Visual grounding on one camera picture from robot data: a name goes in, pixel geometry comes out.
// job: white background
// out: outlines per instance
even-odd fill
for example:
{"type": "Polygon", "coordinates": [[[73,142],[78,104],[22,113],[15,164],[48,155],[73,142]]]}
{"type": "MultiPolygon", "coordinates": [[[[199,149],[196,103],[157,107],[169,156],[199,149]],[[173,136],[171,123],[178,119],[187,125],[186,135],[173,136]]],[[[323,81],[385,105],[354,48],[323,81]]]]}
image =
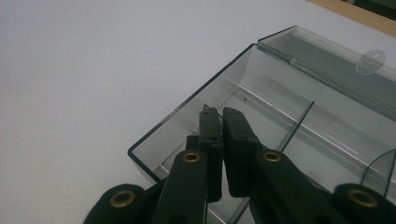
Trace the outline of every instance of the white background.
{"type": "Polygon", "coordinates": [[[0,223],[81,223],[127,149],[257,39],[293,25],[364,54],[396,39],[304,0],[0,0],[0,223]]]}

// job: white table surface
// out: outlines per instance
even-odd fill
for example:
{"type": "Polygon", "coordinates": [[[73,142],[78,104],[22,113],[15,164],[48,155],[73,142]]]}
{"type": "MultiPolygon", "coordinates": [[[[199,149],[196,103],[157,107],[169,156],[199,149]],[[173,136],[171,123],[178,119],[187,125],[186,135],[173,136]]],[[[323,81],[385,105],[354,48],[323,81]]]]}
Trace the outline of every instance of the white table surface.
{"type": "Polygon", "coordinates": [[[304,0],[0,1],[0,223],[81,223],[127,149],[257,39],[293,25],[396,67],[396,39],[304,0]]]}

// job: wooden edge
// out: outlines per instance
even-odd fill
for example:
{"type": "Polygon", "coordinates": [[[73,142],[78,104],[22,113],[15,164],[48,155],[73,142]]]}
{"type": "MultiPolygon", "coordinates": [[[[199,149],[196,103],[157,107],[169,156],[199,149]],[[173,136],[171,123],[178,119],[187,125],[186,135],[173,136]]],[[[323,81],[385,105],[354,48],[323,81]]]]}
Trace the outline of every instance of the wooden edge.
{"type": "Polygon", "coordinates": [[[379,16],[371,11],[355,7],[341,0],[308,0],[335,13],[357,21],[387,35],[396,37],[396,21],[379,16]]]}

